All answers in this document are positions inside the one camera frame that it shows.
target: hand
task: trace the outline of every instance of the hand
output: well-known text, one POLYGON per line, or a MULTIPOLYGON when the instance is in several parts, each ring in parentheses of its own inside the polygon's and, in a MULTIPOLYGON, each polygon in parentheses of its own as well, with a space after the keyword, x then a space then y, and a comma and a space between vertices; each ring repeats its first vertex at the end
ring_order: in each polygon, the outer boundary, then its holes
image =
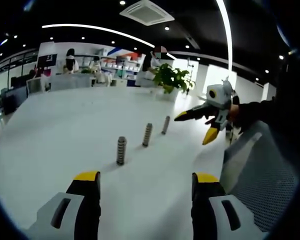
MULTIPOLYGON (((233 105, 233 104, 232 104, 231 107, 230 107, 230 110, 229 110, 228 120, 229 120, 230 122, 234 122, 234 121, 236 120, 238 114, 239 114, 239 105, 233 105)), ((207 121, 205 124, 206 124, 206 125, 209 125, 209 124, 214 123, 215 120, 216 120, 216 116, 217 116, 217 115, 218 115, 218 111, 216 110, 216 111, 213 113, 213 115, 211 115, 211 116, 214 116, 214 118, 212 118, 211 120, 207 121)))

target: woman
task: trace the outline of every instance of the woman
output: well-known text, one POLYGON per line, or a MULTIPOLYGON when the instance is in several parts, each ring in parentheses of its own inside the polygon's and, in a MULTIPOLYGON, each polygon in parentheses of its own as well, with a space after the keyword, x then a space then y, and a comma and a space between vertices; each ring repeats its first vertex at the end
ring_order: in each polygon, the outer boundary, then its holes
POLYGON ((138 73, 135 85, 143 88, 154 88, 156 86, 153 81, 155 78, 155 69, 160 66, 161 63, 159 58, 153 51, 151 51, 150 54, 147 54, 144 58, 143 65, 138 73))
POLYGON ((66 53, 65 66, 63 67, 64 74, 73 74, 79 71, 79 64, 75 60, 75 50, 70 48, 66 53))

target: white wall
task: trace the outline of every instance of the white wall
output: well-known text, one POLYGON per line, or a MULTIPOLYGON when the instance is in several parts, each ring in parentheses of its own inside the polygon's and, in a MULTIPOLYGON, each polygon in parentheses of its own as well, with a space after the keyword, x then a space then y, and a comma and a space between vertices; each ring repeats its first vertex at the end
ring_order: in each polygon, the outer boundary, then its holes
POLYGON ((220 66, 209 65, 208 71, 205 77, 205 83, 201 94, 205 95, 207 93, 207 87, 215 84, 223 84, 223 80, 226 80, 231 83, 232 88, 235 88, 237 81, 237 73, 232 71, 229 74, 229 70, 220 66))
POLYGON ((201 96, 206 82, 208 66, 199 64, 198 72, 196 74, 194 92, 196 95, 201 96))
MULTIPOLYGON (((186 77, 190 78, 190 76, 191 76, 190 80, 193 82, 196 82, 198 68, 199 68, 198 61, 192 61, 192 60, 188 61, 187 59, 177 59, 177 60, 173 61, 172 67, 174 69, 180 69, 181 71, 187 70, 189 72, 189 74, 186 77)), ((195 86, 190 87, 188 84, 187 84, 187 87, 190 90, 193 90, 195 88, 195 86)))
POLYGON ((261 100, 270 101, 276 95, 277 89, 275 86, 271 85, 270 83, 266 83, 263 87, 263 93, 261 100))
POLYGON ((171 59, 171 60, 170 59, 161 59, 160 63, 169 64, 172 67, 172 65, 174 64, 174 60, 173 59, 171 59))
POLYGON ((240 98, 241 104, 261 102, 263 88, 243 77, 237 76, 235 91, 240 98))
MULTIPOLYGON (((83 43, 83 42, 43 42, 40 45, 38 57, 46 56, 50 54, 57 54, 56 66, 50 67, 51 74, 63 72, 63 66, 66 64, 66 55, 69 49, 74 49, 75 55, 98 55, 99 50, 105 49, 107 53, 113 50, 115 46, 83 43)), ((126 54, 132 54, 132 51, 120 49, 115 53, 109 55, 110 57, 122 56, 126 54)))

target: desk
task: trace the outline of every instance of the desk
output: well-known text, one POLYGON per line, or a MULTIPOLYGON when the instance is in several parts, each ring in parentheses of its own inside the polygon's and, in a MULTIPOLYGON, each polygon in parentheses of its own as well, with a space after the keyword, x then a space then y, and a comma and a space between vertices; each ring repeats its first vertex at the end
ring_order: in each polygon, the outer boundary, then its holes
POLYGON ((30 96, 0 139, 0 201, 20 228, 65 192, 75 175, 101 171, 100 240, 193 239, 192 172, 220 177, 225 132, 202 146, 205 119, 174 122, 202 103, 179 93, 155 100, 146 88, 79 88, 30 96), (161 135, 167 115, 171 122, 161 135), (147 123, 149 147, 141 146, 147 123), (119 136, 126 163, 116 165, 119 136))

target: air vent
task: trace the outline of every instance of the air vent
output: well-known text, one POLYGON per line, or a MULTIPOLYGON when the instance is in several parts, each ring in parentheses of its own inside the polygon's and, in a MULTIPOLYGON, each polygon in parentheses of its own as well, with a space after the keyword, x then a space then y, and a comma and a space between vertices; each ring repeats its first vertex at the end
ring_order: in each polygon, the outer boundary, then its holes
POLYGON ((120 15, 146 26, 175 20, 173 16, 149 0, 138 1, 120 12, 120 15))

